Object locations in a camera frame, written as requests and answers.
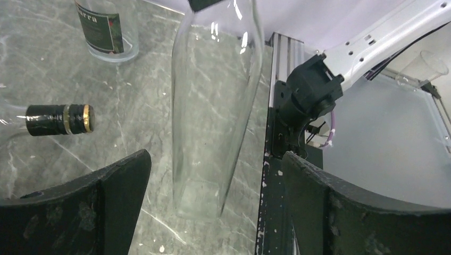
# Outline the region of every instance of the bottle label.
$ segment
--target bottle label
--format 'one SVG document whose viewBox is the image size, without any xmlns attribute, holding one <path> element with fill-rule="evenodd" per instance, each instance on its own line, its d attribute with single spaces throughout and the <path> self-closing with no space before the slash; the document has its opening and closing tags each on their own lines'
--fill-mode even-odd
<svg viewBox="0 0 451 255">
<path fill-rule="evenodd" d="M 83 8 L 75 1 L 86 42 L 99 52 L 124 52 L 119 14 L 103 14 Z"/>
</svg>

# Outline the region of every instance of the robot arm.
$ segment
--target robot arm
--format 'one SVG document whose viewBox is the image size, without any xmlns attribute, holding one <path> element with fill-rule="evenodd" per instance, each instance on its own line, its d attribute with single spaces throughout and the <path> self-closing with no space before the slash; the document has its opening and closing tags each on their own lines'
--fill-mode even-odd
<svg viewBox="0 0 451 255">
<path fill-rule="evenodd" d="M 278 129 L 284 139 L 274 145 L 302 156 L 305 145 L 299 140 L 309 122 L 332 111 L 335 101 L 370 68 L 449 21 L 451 2 L 407 0 L 348 42 L 296 67 L 284 84 L 290 96 L 278 98 L 275 125 L 284 127 Z M 275 156 L 281 158 L 282 151 Z"/>
<path fill-rule="evenodd" d="M 341 75 L 343 91 L 370 68 L 429 31 L 451 21 L 451 2 L 407 0 L 348 42 L 324 54 L 325 65 Z"/>
</svg>

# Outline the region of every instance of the marble surface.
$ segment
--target marble surface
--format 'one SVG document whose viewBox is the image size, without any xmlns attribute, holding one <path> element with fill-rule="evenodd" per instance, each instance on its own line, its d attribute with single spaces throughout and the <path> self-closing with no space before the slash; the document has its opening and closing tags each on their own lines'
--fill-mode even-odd
<svg viewBox="0 0 451 255">
<path fill-rule="evenodd" d="M 62 184 L 145 148 L 153 167 L 129 254 L 253 254 L 272 49 L 223 216 L 183 220 L 171 192 L 171 49 L 182 16 L 137 5 L 140 53 L 114 65 L 88 53 L 72 1 L 0 0 L 0 96 L 17 105 L 88 103 L 97 115 L 93 134 L 2 144 L 0 197 Z"/>
</svg>

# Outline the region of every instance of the white wall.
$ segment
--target white wall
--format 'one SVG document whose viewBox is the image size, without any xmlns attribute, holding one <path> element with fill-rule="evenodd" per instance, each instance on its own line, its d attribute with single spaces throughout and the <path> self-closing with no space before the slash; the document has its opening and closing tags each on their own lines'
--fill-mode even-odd
<svg viewBox="0 0 451 255">
<path fill-rule="evenodd" d="M 189 10 L 188 0 L 146 1 Z M 279 32 L 321 50 L 357 35 L 402 1 L 256 0 L 267 40 Z"/>
</svg>

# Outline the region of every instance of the glass bottle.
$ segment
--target glass bottle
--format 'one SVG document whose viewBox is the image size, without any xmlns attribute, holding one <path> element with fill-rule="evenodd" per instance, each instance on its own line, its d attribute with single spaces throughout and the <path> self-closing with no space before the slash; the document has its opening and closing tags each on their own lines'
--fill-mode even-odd
<svg viewBox="0 0 451 255">
<path fill-rule="evenodd" d="M 173 202 L 179 217 L 222 214 L 263 45 L 255 0 L 221 1 L 186 13 L 180 24 L 172 50 Z"/>
<path fill-rule="evenodd" d="M 136 0 L 75 0 L 89 52 L 104 61 L 138 55 Z"/>
<path fill-rule="evenodd" d="M 14 106 L 0 101 L 0 147 L 19 135 L 91 133 L 95 126 L 90 105 Z"/>
</svg>

